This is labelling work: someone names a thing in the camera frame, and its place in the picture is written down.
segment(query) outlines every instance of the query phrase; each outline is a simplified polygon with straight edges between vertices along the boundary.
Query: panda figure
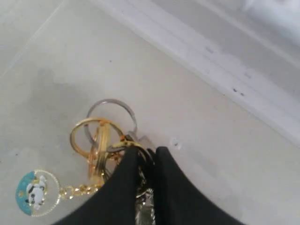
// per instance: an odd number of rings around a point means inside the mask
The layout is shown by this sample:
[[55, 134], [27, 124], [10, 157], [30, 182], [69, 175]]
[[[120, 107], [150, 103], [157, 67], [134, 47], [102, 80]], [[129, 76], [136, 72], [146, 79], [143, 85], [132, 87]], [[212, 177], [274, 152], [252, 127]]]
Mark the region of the panda figure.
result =
[[27, 185], [26, 193], [28, 199], [25, 200], [35, 210], [39, 210], [40, 206], [44, 204], [46, 194], [46, 178], [40, 176]]

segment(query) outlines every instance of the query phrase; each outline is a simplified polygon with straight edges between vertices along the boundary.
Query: gold key ring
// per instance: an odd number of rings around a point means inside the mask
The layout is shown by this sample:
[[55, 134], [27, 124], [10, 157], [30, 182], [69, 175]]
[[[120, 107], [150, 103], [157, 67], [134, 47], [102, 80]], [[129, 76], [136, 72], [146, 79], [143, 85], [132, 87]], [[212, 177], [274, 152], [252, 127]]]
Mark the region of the gold key ring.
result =
[[82, 155], [83, 157], [89, 159], [90, 157], [90, 152], [87, 152], [87, 151], [84, 151], [82, 150], [75, 142], [75, 134], [77, 132], [77, 130], [82, 127], [82, 126], [85, 126], [85, 125], [88, 125], [90, 123], [108, 123], [110, 124], [114, 130], [117, 131], [118, 135], [120, 136], [120, 139], [123, 140], [125, 138], [124, 136], [124, 133], [123, 131], [121, 130], [121, 128], [116, 125], [115, 123], [113, 123], [112, 121], [110, 120], [107, 120], [107, 119], [104, 119], [104, 118], [100, 118], [100, 117], [94, 117], [94, 118], [87, 118], [87, 119], [84, 119], [82, 121], [80, 121], [79, 123], [77, 123], [75, 125], [75, 127], [73, 128], [71, 134], [70, 134], [70, 144], [72, 146], [72, 148], [74, 149], [74, 151], [76, 151], [77, 153], [79, 153], [80, 155]]

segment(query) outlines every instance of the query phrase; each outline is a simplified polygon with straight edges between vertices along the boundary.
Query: round charm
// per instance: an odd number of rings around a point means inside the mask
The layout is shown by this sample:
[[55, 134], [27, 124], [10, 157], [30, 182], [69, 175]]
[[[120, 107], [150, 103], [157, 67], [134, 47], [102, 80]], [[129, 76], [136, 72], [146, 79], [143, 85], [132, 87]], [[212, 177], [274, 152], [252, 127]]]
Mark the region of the round charm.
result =
[[19, 208], [27, 215], [43, 216], [59, 203], [60, 184], [52, 173], [34, 170], [20, 180], [15, 199]]

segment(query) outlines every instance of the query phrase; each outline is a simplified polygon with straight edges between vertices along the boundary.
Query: silver key ring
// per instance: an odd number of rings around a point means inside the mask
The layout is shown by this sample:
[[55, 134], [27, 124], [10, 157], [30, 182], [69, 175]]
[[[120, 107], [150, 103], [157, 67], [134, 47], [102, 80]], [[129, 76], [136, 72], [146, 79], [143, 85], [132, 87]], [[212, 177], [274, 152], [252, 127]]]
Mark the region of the silver key ring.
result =
[[[121, 102], [119, 100], [116, 100], [116, 99], [113, 99], [113, 98], [109, 98], [109, 99], [103, 99], [103, 100], [100, 100], [100, 101], [97, 101], [88, 111], [88, 114], [87, 114], [87, 118], [90, 117], [90, 115], [92, 114], [92, 112], [94, 111], [94, 109], [99, 106], [99, 105], [103, 105], [103, 104], [107, 104], [107, 103], [113, 103], [113, 104], [116, 104], [116, 105], [119, 105], [121, 106], [122, 108], [124, 108], [130, 115], [133, 123], [134, 123], [134, 129], [133, 131], [130, 131], [134, 134], [136, 134], [137, 132], [137, 123], [136, 123], [136, 118], [135, 118], [135, 113], [133, 112], [133, 110], [127, 105], [125, 104], [124, 102]], [[88, 137], [88, 140], [90, 141], [90, 143], [92, 145], [94, 145], [95, 147], [97, 147], [99, 145], [98, 142], [94, 141], [93, 137], [92, 137], [92, 134], [89, 130], [89, 125], [85, 125], [84, 126], [84, 132], [85, 132], [85, 135]]]

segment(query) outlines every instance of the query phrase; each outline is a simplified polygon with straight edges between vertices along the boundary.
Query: white floor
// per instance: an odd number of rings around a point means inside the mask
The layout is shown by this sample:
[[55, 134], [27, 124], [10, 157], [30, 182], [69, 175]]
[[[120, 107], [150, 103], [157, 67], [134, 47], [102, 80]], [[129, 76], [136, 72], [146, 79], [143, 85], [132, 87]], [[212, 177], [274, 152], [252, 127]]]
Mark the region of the white floor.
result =
[[[92, 3], [0, 5], [1, 224], [50, 224], [86, 200], [30, 218], [15, 203], [15, 187], [36, 168], [62, 185], [86, 181], [86, 162], [68, 135], [103, 98], [128, 103], [139, 135], [157, 146], [176, 137], [182, 148], [171, 150], [182, 170], [231, 215], [247, 224], [299, 224], [300, 151], [273, 129]], [[130, 129], [114, 109], [102, 113]]]

